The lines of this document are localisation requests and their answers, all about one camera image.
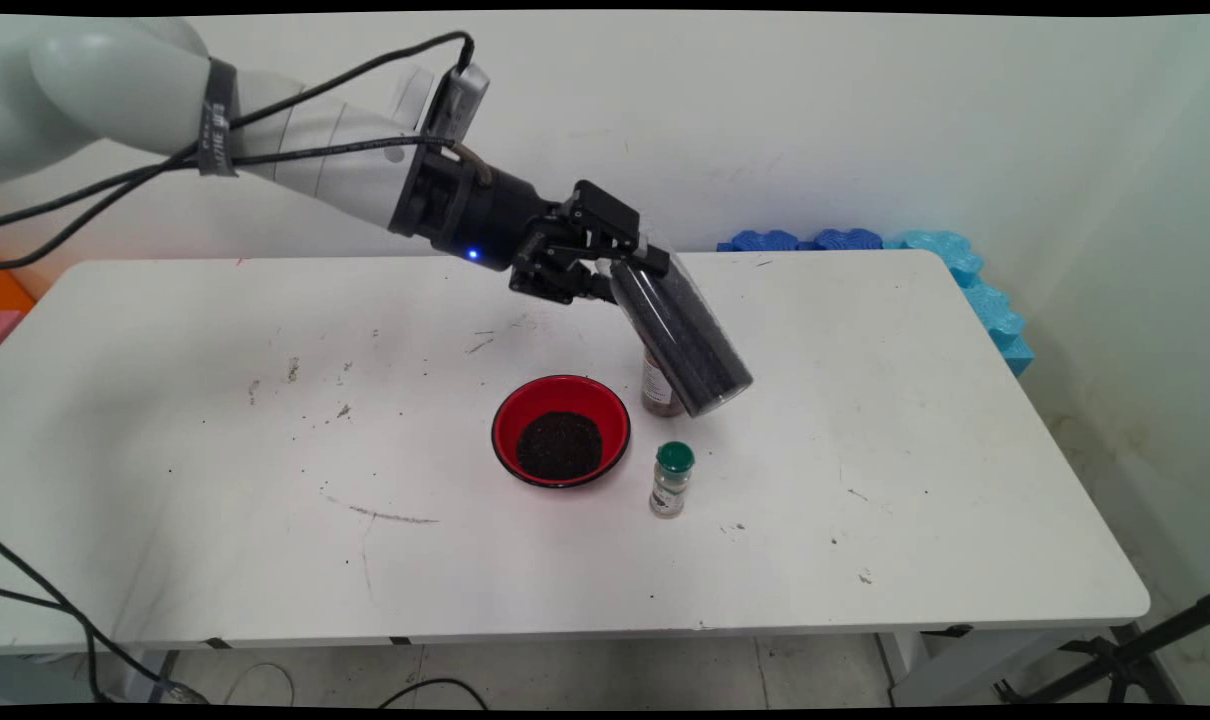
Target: pink object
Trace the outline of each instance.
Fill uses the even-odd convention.
[[[5,342],[5,338],[10,336],[16,327],[19,327],[21,319],[23,319],[21,311],[0,310],[0,347],[1,342]]]

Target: spice jar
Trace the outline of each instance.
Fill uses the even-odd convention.
[[[659,364],[645,349],[645,368],[641,371],[641,405],[659,417],[672,417],[684,413],[681,398],[672,391],[672,384],[659,369]]]
[[[650,509],[659,518],[675,518],[684,509],[684,494],[688,488],[688,472],[693,468],[693,451],[682,442],[668,442],[659,448],[653,465],[653,491]]]

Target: black bowl rim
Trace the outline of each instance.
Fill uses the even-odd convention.
[[[499,414],[503,410],[503,407],[508,404],[508,401],[512,401],[513,394],[522,392],[522,388],[529,386],[529,384],[544,381],[547,378],[583,378],[587,379],[587,381],[599,384],[599,386],[605,388],[605,391],[612,394],[613,399],[618,402],[618,405],[622,407],[623,409],[623,419],[627,420],[627,432],[623,433],[623,447],[620,448],[618,456],[613,457],[613,461],[610,462],[609,465],[601,465],[600,468],[597,468],[595,473],[592,473],[586,478],[572,483],[541,483],[528,479],[522,473],[519,473],[519,471],[514,470],[512,465],[508,465],[508,461],[503,460],[503,454],[499,451],[499,432],[497,432]],[[520,387],[514,388],[514,391],[509,392],[508,396],[503,398],[503,402],[500,402],[499,409],[494,411],[494,420],[490,420],[490,445],[494,447],[494,456],[499,459],[500,465],[503,465],[503,470],[508,471],[508,473],[511,473],[512,477],[514,477],[518,480],[522,480],[522,483],[526,483],[529,486],[551,488],[551,489],[586,486],[587,483],[590,483],[592,480],[600,478],[605,473],[609,473],[610,470],[613,470],[613,466],[618,465],[618,461],[622,460],[624,455],[627,455],[627,448],[628,445],[632,445],[632,414],[627,411],[627,404],[623,402],[622,397],[618,397],[617,392],[613,392],[613,388],[609,387],[607,384],[597,381],[597,379],[594,378],[587,378],[587,375],[574,375],[570,373],[557,373],[555,375],[544,375],[543,378],[535,378],[532,379],[532,381],[529,381],[526,384],[523,384]]]

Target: green cap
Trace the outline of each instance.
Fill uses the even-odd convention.
[[[693,468],[693,451],[682,442],[664,443],[659,448],[659,465],[669,473],[688,473]]]

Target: blue foam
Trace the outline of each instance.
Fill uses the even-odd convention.
[[[1036,355],[1027,347],[1027,341],[1022,340],[1020,336],[1013,338],[1013,342],[1009,342],[1009,347],[1001,351],[1001,355],[1006,359],[1006,364],[1013,371],[1013,376],[1018,378],[1027,365],[1031,365],[1031,361],[1036,359]]]
[[[929,250],[939,255],[943,263],[947,264],[952,277],[961,287],[970,287],[979,282],[979,270],[983,269],[983,258],[970,252],[970,241],[955,232],[921,232],[910,231],[901,234],[885,247],[891,249],[903,249],[911,247],[916,250]]]
[[[862,227],[853,227],[848,232],[825,229],[814,240],[801,246],[802,250],[880,250],[881,241],[878,234]]]
[[[730,242],[718,242],[716,252],[760,252],[760,250],[797,250],[800,241],[794,234],[768,231],[760,234],[743,231]]]
[[[981,280],[970,287],[962,287],[961,292],[966,294],[966,300],[970,301],[970,307],[974,307],[974,313],[979,316],[983,327],[989,329],[989,335],[997,342],[997,347],[1006,350],[1022,334],[1027,322],[1020,313],[1009,309],[1009,296],[1006,293]]]

